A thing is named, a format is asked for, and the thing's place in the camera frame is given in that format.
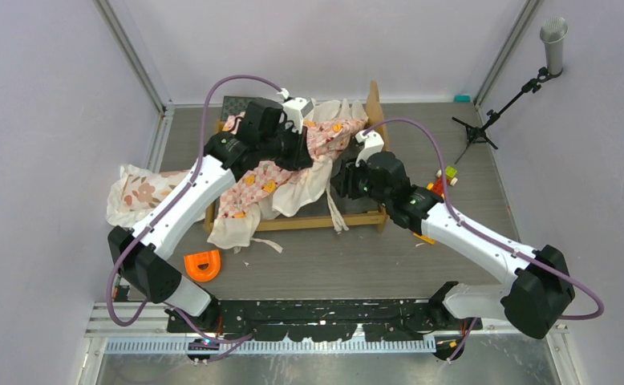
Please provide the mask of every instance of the wooden tray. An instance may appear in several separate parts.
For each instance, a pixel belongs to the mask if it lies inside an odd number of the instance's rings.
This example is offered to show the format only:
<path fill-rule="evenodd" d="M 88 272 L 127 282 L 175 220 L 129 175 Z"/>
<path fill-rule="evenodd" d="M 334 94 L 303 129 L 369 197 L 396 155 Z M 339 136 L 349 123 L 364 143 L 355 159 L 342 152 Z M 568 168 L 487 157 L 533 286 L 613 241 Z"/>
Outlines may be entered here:
<path fill-rule="evenodd" d="M 369 120 L 367 122 L 367 128 L 372 124 L 378 123 L 385 119 L 383 115 L 383 108 L 380 105 L 378 84 L 375 80 L 371 81 L 369 87 L 369 96 L 367 97 L 367 104 L 364 107 Z M 216 132 L 222 131 L 222 127 L 225 125 L 223 121 L 217 121 L 215 125 Z M 387 129 L 385 125 L 376 128 L 385 142 L 383 147 L 384 151 L 390 149 L 390 140 L 387 136 Z M 213 230 L 213 222 L 215 221 L 216 202 L 213 202 L 206 210 L 204 229 L 209 233 Z M 371 210 L 366 213 L 359 214 L 343 214 L 342 218 L 348 226 L 360 226 L 360 225 L 375 225 L 379 232 L 382 232 L 385 228 L 385 224 L 389 219 L 385 209 L 378 206 L 378 209 Z M 260 225 L 255 231 L 274 231 L 274 230 L 297 230 L 297 229 L 318 229 L 318 228 L 333 228 L 333 221 L 330 215 L 321 215 L 313 217 L 279 217 L 269 220 L 260 221 Z"/>

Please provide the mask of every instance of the orange plastic part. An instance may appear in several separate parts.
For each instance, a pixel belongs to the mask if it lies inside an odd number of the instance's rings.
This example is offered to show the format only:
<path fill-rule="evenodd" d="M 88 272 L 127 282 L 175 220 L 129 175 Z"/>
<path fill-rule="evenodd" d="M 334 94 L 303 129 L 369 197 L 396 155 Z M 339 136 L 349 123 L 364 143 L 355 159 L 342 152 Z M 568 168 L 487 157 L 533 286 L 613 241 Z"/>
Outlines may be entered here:
<path fill-rule="evenodd" d="M 184 256 L 184 267 L 189 277 L 197 282 L 208 282 L 220 273 L 220 250 L 210 250 L 203 253 Z"/>

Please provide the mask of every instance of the white wall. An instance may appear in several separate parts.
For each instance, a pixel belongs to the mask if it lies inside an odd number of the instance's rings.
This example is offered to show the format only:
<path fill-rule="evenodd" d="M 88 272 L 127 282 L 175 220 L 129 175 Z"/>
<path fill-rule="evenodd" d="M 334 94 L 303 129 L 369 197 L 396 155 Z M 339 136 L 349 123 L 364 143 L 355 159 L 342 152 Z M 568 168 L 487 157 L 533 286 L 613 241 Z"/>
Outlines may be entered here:
<path fill-rule="evenodd" d="M 588 384 L 624 384 L 624 2 L 545 0 L 484 111 L 500 109 L 545 65 L 541 24 L 562 16 L 565 73 L 490 130 L 522 239 L 561 249 L 605 314 L 571 322 Z M 594 309 L 581 293 L 567 313 Z"/>
<path fill-rule="evenodd" d="M 108 189 L 157 119 L 92 2 L 0 2 L 0 384 L 73 383 Z"/>
<path fill-rule="evenodd" d="M 198 2 L 111 0 L 161 93 L 203 103 L 228 75 L 264 76 L 299 95 L 446 100 L 475 95 L 523 0 Z M 223 95 L 268 95 L 240 82 Z"/>

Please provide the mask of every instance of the gray table surface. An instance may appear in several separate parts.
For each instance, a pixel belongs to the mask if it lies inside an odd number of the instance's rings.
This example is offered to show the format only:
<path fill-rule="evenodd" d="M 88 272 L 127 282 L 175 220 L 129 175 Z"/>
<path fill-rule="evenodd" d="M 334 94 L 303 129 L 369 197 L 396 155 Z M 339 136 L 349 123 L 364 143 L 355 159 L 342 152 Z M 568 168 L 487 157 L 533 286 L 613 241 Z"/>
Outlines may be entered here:
<path fill-rule="evenodd" d="M 463 150 L 464 128 L 452 116 L 479 124 L 469 103 L 384 104 L 386 117 L 406 116 L 425 124 L 442 148 L 447 164 Z M 209 109 L 207 136 L 220 116 Z M 200 108 L 177 109 L 168 137 L 161 171 L 191 167 L 197 156 Z M 389 124 L 391 150 L 404 162 L 414 184 L 426 185 L 439 168 L 427 137 L 406 124 Z M 459 182 L 451 188 L 453 204 L 464 214 L 506 237 L 516 238 L 496 166 L 486 144 L 476 144 L 456 166 Z M 339 201 L 341 210 L 345 203 Z M 325 210 L 325 199 L 316 209 Z M 195 224 L 169 262 L 184 272 L 183 256 L 214 249 L 208 234 Z M 423 244 L 409 231 L 388 223 L 383 233 L 374 226 L 353 227 L 337 234 L 333 229 L 303 229 L 256 233 L 276 241 L 281 254 L 267 245 L 252 243 L 240 253 L 222 251 L 222 270 L 202 286 L 219 298 L 427 298 L 446 281 L 472 285 L 496 280 L 457 252 L 440 243 Z"/>

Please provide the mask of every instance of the tripod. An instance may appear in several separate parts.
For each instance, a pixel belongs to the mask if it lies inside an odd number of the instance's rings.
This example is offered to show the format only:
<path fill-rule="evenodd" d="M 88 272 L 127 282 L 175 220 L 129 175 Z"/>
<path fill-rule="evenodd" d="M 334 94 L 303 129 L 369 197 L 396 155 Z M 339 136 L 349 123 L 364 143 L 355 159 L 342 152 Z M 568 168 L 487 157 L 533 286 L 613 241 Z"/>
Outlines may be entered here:
<path fill-rule="evenodd" d="M 494 110 L 489 110 L 487 112 L 487 116 L 489 117 L 489 120 L 487 120 L 487 123 L 485 123 L 482 127 L 473 127 L 470 124 L 465 123 L 464 121 L 461 121 L 455 117 L 452 117 L 452 120 L 454 120 L 458 124 L 461 124 L 465 127 L 465 141 L 466 141 L 465 149 L 463 150 L 461 155 L 459 155 L 459 157 L 456 159 L 456 162 L 454 162 L 454 164 L 459 163 L 460 158 L 463 157 L 465 152 L 470 148 L 471 144 L 489 143 L 492 147 L 494 147 L 495 150 L 498 150 L 499 148 L 487 136 L 487 129 L 492 124 L 494 124 L 501 117 L 501 114 L 503 114 L 505 110 L 507 110 L 510 106 L 512 106 L 513 103 L 515 103 L 522 95 L 527 94 L 530 91 L 533 94 L 536 93 L 537 91 L 541 89 L 542 83 L 545 83 L 553 78 L 557 78 L 560 75 L 562 75 L 562 71 L 560 71 L 560 73 L 558 73 L 557 75 L 551 75 L 548 72 L 548 69 L 546 69 L 546 67 L 542 67 L 539 70 L 539 74 L 537 75 L 537 77 L 530 79 L 524 86 L 522 86 L 521 91 L 517 95 L 515 95 L 515 97 L 510 102 L 508 102 L 508 104 L 506 104 L 503 108 L 501 108 L 501 111 L 496 112 Z"/>

